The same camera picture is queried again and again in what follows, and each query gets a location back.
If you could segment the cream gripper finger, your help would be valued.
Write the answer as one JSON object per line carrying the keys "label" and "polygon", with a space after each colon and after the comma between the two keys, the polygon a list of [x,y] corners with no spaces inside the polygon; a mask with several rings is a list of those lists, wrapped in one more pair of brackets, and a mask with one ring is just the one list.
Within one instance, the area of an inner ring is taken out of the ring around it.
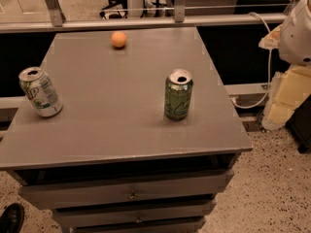
{"label": "cream gripper finger", "polygon": [[259,41],[259,47],[265,50],[278,49],[280,31],[281,26],[278,25]]}
{"label": "cream gripper finger", "polygon": [[266,130],[283,127],[294,111],[311,95],[311,67],[291,65],[272,79],[261,125]]}

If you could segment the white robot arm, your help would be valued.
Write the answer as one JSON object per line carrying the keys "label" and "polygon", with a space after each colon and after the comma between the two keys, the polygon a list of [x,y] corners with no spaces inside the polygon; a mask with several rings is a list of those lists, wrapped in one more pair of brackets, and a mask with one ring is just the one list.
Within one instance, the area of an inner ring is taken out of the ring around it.
{"label": "white robot arm", "polygon": [[284,22],[262,38],[263,49],[277,49],[290,64],[276,72],[269,85],[261,125],[266,130],[283,127],[311,95],[311,0],[299,0]]}

